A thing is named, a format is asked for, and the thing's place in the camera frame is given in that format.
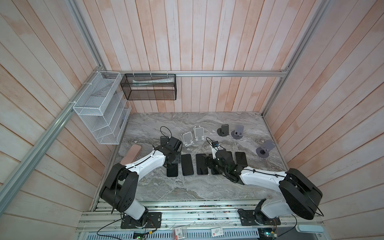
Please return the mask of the phone with green case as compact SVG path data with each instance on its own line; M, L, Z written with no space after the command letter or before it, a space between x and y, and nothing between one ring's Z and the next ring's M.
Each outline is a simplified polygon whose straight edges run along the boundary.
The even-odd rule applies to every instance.
M218 161L214 159L212 154L209 154L209 168L211 169L212 175L219 175L220 171L218 170Z

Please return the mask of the phone with purple case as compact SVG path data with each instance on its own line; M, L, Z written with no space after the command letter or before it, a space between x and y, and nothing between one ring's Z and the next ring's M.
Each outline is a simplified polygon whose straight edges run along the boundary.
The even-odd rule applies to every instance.
M196 154L196 167L198 175L208 175L208 167L205 154Z

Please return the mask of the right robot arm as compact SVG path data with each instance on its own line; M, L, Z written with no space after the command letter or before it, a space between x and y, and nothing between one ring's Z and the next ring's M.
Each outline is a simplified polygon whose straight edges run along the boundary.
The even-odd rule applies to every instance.
M296 215L312 220L319 209L323 193L299 170L290 168L286 172L271 172L243 167L231 160L228 151L219 142L206 138L212 155L204 155L211 170L221 174L235 184L264 187L277 192L273 199L262 199L252 211L253 221L266 225L280 216Z

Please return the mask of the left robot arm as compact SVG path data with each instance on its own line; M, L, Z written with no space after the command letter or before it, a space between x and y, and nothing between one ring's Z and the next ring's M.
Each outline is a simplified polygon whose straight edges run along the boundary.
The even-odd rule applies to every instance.
M182 141L168 137L167 141L143 158L126 165L115 164L101 187L99 196L114 210L126 214L144 225L148 209L135 199L139 180L153 170L169 167L181 159Z

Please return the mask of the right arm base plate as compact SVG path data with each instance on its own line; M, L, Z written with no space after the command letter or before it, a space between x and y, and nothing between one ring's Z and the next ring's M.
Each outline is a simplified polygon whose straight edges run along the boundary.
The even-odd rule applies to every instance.
M268 218L261 211L238 209L242 226L278 226L281 225L280 218Z

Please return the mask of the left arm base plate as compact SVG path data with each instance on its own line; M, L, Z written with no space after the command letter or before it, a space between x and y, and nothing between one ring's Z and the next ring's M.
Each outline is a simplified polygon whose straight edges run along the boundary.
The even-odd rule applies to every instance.
M161 227L162 213L161 212L145 212L139 219L135 220L129 215L123 217L121 229L143 229L152 228L158 229Z

